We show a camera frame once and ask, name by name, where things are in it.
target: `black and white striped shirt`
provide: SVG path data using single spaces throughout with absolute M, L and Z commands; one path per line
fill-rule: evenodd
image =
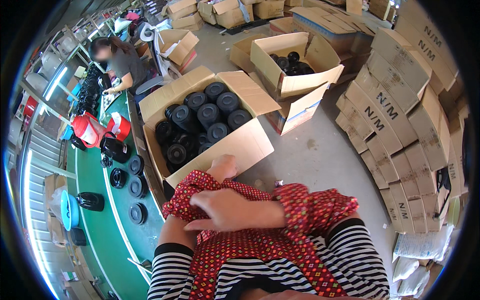
M 345 292 L 352 297 L 377 299 L 389 295 L 380 255 L 370 233 L 359 219 L 349 219 L 332 230 L 324 241 L 310 237 L 316 254 Z M 189 274 L 193 251 L 180 244 L 157 247 L 148 300 L 188 299 L 194 281 Z M 215 299 L 238 299 L 250 288 L 275 293 L 287 289 L 316 294 L 302 271 L 285 258 L 264 262 L 257 258 L 230 259 L 217 276 Z

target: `dark hair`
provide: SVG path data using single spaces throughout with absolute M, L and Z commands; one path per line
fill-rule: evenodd
M 88 47 L 88 53 L 90 54 L 91 59 L 95 59 L 95 55 L 98 53 L 98 50 L 102 47 L 111 46 L 112 53 L 117 53 L 118 49 L 121 49 L 123 53 L 130 54 L 130 45 L 128 43 L 122 42 L 122 40 L 117 36 L 111 37 L 97 37 L 94 39 L 90 46 Z

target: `workbench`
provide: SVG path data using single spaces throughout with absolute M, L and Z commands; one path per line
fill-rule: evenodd
M 69 147 L 67 170 L 75 172 L 77 180 L 69 179 L 68 189 L 72 195 L 97 192 L 105 198 L 102 212 L 80 208 L 79 227 L 87 236 L 87 246 L 81 249 L 92 275 L 101 280 L 96 285 L 97 291 L 105 298 L 108 291 L 113 291 L 119 299 L 146 299 L 151 275 L 127 258 L 139 263 L 145 259 L 153 260 L 158 235 L 164 224 L 160 207 L 165 198 L 151 168 L 133 97 L 124 91 L 107 108 L 110 114 L 115 111 L 132 124 L 124 143 L 130 147 L 131 157 L 139 154 L 144 158 L 144 176 L 149 186 L 146 197 L 134 199 L 130 196 L 130 175 L 123 188 L 111 187 L 110 172 L 113 168 L 121 168 L 128 173 L 128 162 L 120 164 L 113 161 L 111 168 L 102 168 L 100 149 L 96 147 L 86 151 Z M 148 211 L 147 219 L 141 225 L 132 223 L 128 216 L 128 210 L 135 202 L 145 205 Z

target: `gray t-shirt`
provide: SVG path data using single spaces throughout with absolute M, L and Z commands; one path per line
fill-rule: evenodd
M 133 45 L 129 44 L 129 48 L 129 54 L 123 53 L 122 49 L 117 49 L 117 53 L 113 54 L 111 61 L 108 62 L 108 66 L 115 71 L 115 75 L 120 79 L 130 73 L 133 79 L 132 88 L 136 88 L 145 82 L 147 70 Z

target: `striped sleeve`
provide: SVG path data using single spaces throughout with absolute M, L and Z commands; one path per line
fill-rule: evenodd
M 188 299 L 193 275 L 188 274 L 193 251 L 186 246 L 167 243 L 155 250 L 152 280 L 147 299 Z
M 389 296 L 387 274 L 370 233 L 360 219 L 339 224 L 327 238 L 318 238 L 317 255 L 351 297 L 380 299 Z

